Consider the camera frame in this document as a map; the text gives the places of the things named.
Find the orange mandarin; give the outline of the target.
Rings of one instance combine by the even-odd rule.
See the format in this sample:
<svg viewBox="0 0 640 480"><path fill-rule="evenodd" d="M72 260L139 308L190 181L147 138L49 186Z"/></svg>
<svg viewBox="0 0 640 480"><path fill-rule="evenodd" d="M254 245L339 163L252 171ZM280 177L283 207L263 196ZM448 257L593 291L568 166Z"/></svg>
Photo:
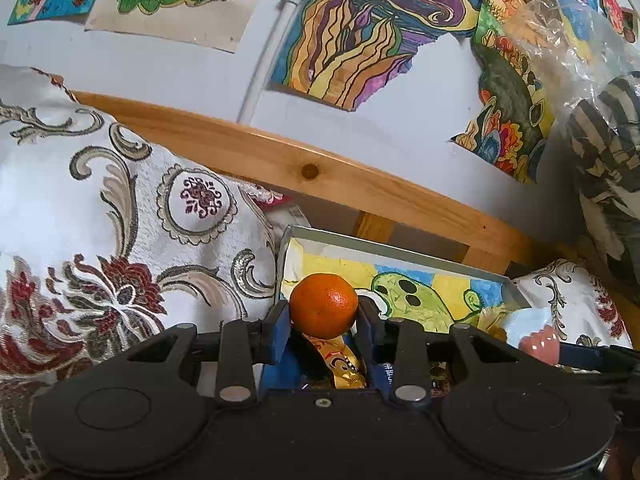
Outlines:
<svg viewBox="0 0 640 480"><path fill-rule="evenodd" d="M339 275L316 273L293 288L288 310L296 330L311 337L332 339L354 324L358 296Z"/></svg>

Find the swirly colourful poster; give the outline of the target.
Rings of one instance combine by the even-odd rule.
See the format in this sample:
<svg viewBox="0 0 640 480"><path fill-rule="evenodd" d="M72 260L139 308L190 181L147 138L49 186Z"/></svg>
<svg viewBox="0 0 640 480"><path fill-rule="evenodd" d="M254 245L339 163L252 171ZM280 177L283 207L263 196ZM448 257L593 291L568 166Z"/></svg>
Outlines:
<svg viewBox="0 0 640 480"><path fill-rule="evenodd" d="M473 35L482 0L305 0L273 84L353 112L410 70L420 47Z"/></svg>

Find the grey tray with cartoon drawing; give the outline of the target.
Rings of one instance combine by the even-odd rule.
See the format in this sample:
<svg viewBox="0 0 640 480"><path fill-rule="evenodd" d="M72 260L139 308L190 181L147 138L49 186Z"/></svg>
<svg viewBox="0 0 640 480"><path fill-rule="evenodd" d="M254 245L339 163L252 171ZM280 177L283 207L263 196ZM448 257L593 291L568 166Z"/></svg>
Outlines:
<svg viewBox="0 0 640 480"><path fill-rule="evenodd" d="M446 334L454 323L488 330L501 315L528 305L515 285L499 274L347 235L289 226L278 257L280 298L288 298L303 278L316 273L344 278L359 296L373 300L382 320L408 318L433 333ZM367 379L355 335L350 330L342 336ZM278 364L265 366L260 386L334 389L321 356L306 338L299 351L286 349Z"/></svg>

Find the gold foil snack packet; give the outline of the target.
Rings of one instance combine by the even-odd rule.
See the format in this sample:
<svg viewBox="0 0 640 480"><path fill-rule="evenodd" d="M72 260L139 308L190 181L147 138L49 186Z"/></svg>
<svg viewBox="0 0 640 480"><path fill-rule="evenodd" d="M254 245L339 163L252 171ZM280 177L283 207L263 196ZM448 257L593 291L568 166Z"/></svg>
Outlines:
<svg viewBox="0 0 640 480"><path fill-rule="evenodd" d="M314 350L321 356L324 368L334 389L363 389L367 379L361 371L360 361L346 344L343 336L321 339L305 335Z"/></svg>

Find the pink sausage pack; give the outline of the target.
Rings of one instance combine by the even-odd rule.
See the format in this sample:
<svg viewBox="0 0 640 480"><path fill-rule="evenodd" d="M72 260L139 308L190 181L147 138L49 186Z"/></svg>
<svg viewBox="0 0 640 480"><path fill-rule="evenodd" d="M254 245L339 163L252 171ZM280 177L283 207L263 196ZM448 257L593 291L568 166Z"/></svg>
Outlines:
<svg viewBox="0 0 640 480"><path fill-rule="evenodd" d="M516 310L502 322L506 343L528 356L549 364L560 362L560 338L549 308Z"/></svg>

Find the floral satin sofa cover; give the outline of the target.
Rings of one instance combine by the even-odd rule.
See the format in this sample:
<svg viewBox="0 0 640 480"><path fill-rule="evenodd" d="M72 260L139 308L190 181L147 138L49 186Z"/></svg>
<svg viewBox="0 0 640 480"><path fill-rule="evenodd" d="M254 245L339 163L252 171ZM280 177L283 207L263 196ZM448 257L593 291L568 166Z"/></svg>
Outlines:
<svg viewBox="0 0 640 480"><path fill-rule="evenodd" d="M502 322L426 333L432 403L363 389L267 389L219 405L222 326L280 300L268 192L78 102L41 70L1 70L1 474L6 479L634 479L600 372L551 366ZM559 261L631 349L602 284Z"/></svg>

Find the plastic bag of clothes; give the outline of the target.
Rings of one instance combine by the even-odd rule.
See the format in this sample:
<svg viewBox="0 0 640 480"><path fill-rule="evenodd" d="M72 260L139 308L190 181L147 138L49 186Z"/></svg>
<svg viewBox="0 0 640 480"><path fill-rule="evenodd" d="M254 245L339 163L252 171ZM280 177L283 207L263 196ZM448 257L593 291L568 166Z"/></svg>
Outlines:
<svg viewBox="0 0 640 480"><path fill-rule="evenodd" d="M533 0L506 23L573 152L586 228L608 272L639 289L639 52L579 0Z"/></svg>

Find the torn flower poster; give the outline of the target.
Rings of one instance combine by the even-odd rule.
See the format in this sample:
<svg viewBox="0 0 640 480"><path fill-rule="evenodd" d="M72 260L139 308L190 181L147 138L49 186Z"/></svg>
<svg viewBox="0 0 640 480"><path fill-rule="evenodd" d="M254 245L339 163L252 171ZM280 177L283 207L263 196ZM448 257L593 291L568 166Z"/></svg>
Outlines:
<svg viewBox="0 0 640 480"><path fill-rule="evenodd" d="M579 1L599 12L597 0ZM529 2L482 0L471 49L482 68L478 93L483 108L452 140L515 180L534 183L557 120L532 62L506 30L510 18ZM625 39L624 23L606 19Z"/></svg>

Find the dark blue calcium bar packet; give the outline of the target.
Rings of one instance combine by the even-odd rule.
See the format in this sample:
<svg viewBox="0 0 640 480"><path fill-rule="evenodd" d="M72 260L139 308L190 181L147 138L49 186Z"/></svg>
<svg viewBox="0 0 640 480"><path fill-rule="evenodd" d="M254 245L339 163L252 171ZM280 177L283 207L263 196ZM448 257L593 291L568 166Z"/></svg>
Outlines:
<svg viewBox="0 0 640 480"><path fill-rule="evenodd" d="M394 392L394 366L390 363L367 362L368 385L376 390L385 401L390 400Z"/></svg>

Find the white wall pipe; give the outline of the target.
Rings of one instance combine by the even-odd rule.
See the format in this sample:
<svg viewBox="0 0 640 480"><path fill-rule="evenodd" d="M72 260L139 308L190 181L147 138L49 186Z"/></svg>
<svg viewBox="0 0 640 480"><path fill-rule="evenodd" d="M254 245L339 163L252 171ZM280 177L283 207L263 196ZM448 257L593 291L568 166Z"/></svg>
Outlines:
<svg viewBox="0 0 640 480"><path fill-rule="evenodd" d="M305 1L306 0L279 0L279 14L271 27L253 76L250 78L250 84L245 92L238 118L236 118L236 122L239 125L249 126L252 122L262 90L264 90L266 84L268 84L273 65L277 62L280 47L286 39L286 35L288 34L288 30L292 25L298 8Z"/></svg>

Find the wooden sofa frame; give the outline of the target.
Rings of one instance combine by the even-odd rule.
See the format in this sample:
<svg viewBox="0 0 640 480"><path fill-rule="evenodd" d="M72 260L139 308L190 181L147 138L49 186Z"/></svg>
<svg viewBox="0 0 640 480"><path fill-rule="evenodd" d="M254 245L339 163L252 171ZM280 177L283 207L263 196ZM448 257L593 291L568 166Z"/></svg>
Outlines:
<svg viewBox="0 0 640 480"><path fill-rule="evenodd" d="M631 337L639 309L605 270L589 240L549 246L506 222L382 170L283 136L155 104L77 91L82 104L114 116L145 140L215 171L355 209L350 231L386 243L403 224L460 245L446 258L499 274L530 271L557 259L584 264L602 280Z"/></svg>

